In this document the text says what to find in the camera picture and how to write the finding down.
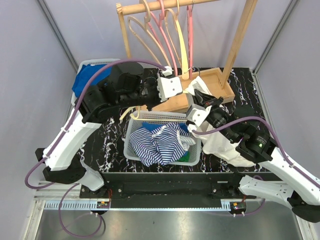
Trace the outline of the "white tank top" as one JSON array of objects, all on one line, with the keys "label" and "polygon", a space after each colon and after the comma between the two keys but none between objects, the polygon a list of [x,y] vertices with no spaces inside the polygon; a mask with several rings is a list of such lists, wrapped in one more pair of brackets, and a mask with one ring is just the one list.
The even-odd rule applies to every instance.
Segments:
[{"label": "white tank top", "polygon": [[[213,94],[210,92],[209,88],[202,80],[201,77],[196,77],[190,82],[188,87],[185,89],[187,91],[188,104],[194,104],[196,101],[192,99],[195,96],[195,90],[199,90],[201,93],[207,94],[210,97]],[[254,162],[249,161],[242,157],[240,153],[236,151],[236,144],[230,143],[227,138],[225,138],[220,132],[199,135],[192,133],[193,137],[200,139],[203,144],[203,152],[207,155],[214,155],[234,167],[244,167],[249,168],[255,165]]]}]

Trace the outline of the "blue tank top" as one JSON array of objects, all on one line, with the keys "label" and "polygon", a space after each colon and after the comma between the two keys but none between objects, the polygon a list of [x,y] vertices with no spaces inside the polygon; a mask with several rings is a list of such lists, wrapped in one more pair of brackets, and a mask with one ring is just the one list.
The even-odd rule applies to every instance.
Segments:
[{"label": "blue tank top", "polygon": [[[188,127],[187,127],[187,125],[185,123],[181,122],[178,125],[186,133],[189,131]],[[159,128],[159,127],[162,127],[162,126],[163,126],[163,124],[143,122],[141,127],[142,128],[146,128],[148,131],[152,132],[153,130],[155,130],[155,129]]]}]

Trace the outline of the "cream wooden hanger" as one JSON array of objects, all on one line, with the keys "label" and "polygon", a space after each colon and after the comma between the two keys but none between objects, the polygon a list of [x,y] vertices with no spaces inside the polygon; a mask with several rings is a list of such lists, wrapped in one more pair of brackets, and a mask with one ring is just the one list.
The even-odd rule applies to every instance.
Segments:
[{"label": "cream wooden hanger", "polygon": [[[178,60],[178,63],[180,65],[181,68],[181,77],[183,80],[188,80],[190,75],[189,75],[189,64],[188,64],[188,57],[187,57],[187,51],[186,51],[186,45],[185,45],[185,41],[184,41],[184,37],[183,37],[183,33],[182,33],[182,29],[179,23],[179,13],[180,13],[180,3],[178,0],[175,1],[176,3],[176,11],[174,11],[172,8],[167,8],[164,11],[164,22],[165,22],[165,29],[166,29],[166,33],[169,37],[171,46],[173,48],[173,51],[176,55],[176,59]],[[180,51],[178,53],[175,44],[173,43],[169,28],[168,28],[168,18],[169,15],[172,16],[172,22],[173,22],[173,26],[175,28],[175,31],[177,32],[178,35],[178,41],[179,41],[179,48]]]}]

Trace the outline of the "blue white striped top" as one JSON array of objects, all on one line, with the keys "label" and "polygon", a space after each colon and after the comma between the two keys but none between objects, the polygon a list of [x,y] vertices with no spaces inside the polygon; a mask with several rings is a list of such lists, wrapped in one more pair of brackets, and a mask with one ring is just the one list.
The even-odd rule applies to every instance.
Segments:
[{"label": "blue white striped top", "polygon": [[153,131],[138,128],[130,134],[129,143],[142,164],[149,167],[178,162],[196,140],[183,131],[178,122],[170,122]]}]

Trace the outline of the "green tank top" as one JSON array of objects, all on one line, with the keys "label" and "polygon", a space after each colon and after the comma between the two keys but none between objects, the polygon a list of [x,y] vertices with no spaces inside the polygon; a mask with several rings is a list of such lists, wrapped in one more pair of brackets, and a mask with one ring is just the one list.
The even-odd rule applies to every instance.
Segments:
[{"label": "green tank top", "polygon": [[187,151],[179,160],[178,162],[188,163],[190,159],[190,153]]}]

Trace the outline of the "beige plastic hanger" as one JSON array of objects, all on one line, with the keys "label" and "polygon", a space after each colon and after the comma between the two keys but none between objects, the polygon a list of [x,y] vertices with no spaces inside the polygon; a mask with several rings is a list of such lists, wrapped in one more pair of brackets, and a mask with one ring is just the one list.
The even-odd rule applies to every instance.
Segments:
[{"label": "beige plastic hanger", "polygon": [[143,4],[144,10],[146,12],[144,18],[143,18],[143,22],[139,21],[136,17],[134,16],[128,16],[127,17],[127,23],[128,23],[128,27],[129,30],[131,31],[131,33],[138,39],[138,41],[143,45],[143,47],[150,53],[150,55],[152,56],[152,58],[158,63],[160,64],[161,61],[158,59],[158,57],[156,56],[156,54],[153,52],[153,50],[148,46],[148,44],[138,35],[138,33],[136,31],[134,31],[134,29],[132,28],[132,23],[135,23],[137,26],[139,26],[143,32],[146,34],[147,38],[149,40],[151,40],[151,42],[158,48],[158,50],[160,51],[160,53],[162,54],[165,62],[167,64],[170,65],[170,61],[163,49],[163,47],[161,46],[161,44],[159,43],[159,41],[157,40],[157,38],[152,34],[151,32],[151,28],[150,28],[150,22],[151,22],[151,10],[150,7],[147,3],[146,0],[140,0],[139,1],[140,4]]}]

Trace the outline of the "pink hanger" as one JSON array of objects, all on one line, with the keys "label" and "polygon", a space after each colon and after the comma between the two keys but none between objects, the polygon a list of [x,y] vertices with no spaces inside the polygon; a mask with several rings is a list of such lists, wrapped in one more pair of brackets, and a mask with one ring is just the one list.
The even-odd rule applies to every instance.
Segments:
[{"label": "pink hanger", "polygon": [[188,33],[188,74],[189,79],[192,77],[193,73],[193,54],[194,54],[194,31],[193,31],[193,8],[194,0],[192,5],[187,6],[187,33]]},{"label": "pink hanger", "polygon": [[[155,22],[156,26],[158,27],[158,30],[160,31],[163,39],[164,39],[164,42],[166,44],[166,47],[168,49],[168,52],[169,52],[169,55],[170,55],[170,58],[171,58],[171,61],[173,63],[173,70],[174,70],[174,75],[177,76],[178,75],[178,68],[177,68],[177,63],[176,63],[176,60],[175,60],[175,57],[174,57],[174,54],[173,54],[173,51],[172,51],[172,48],[171,48],[171,45],[168,41],[168,38],[167,38],[167,35],[165,34],[164,32],[164,29],[163,29],[163,21],[165,19],[165,8],[164,8],[164,2],[162,0],[158,0],[159,4],[160,4],[160,14],[158,16],[158,18],[156,18],[156,16],[150,12],[150,16],[151,18],[153,19],[153,21]],[[151,23],[148,22],[147,23],[149,29],[151,30],[152,32],[152,35],[155,37],[156,41],[159,43],[161,49],[163,51],[164,50],[164,47],[162,46],[161,42],[160,42],[160,39],[156,33],[156,31],[154,30],[154,28],[152,27]]]}]

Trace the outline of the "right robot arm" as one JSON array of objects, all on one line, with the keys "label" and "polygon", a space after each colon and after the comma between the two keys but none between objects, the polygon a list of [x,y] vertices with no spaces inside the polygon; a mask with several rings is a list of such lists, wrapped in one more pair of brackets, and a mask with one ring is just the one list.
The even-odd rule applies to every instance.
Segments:
[{"label": "right robot arm", "polygon": [[221,158],[235,167],[258,164],[279,177],[285,186],[236,174],[227,185],[228,195],[261,197],[282,204],[311,223],[320,221],[320,179],[282,148],[268,123],[246,106],[228,114],[223,98],[194,90],[187,118],[190,132],[202,140],[203,152]]}]

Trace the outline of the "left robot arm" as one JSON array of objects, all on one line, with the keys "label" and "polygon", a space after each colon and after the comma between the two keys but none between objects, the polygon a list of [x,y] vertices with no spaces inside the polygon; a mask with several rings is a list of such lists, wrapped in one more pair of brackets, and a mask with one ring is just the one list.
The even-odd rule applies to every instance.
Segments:
[{"label": "left robot arm", "polygon": [[35,153],[39,163],[45,164],[42,173],[50,185],[77,183],[103,198],[108,193],[105,180],[77,156],[78,150],[115,112],[136,106],[151,110],[162,99],[159,81],[145,77],[140,60],[117,60],[93,69],[86,81],[76,78],[75,106],[57,137]]}]

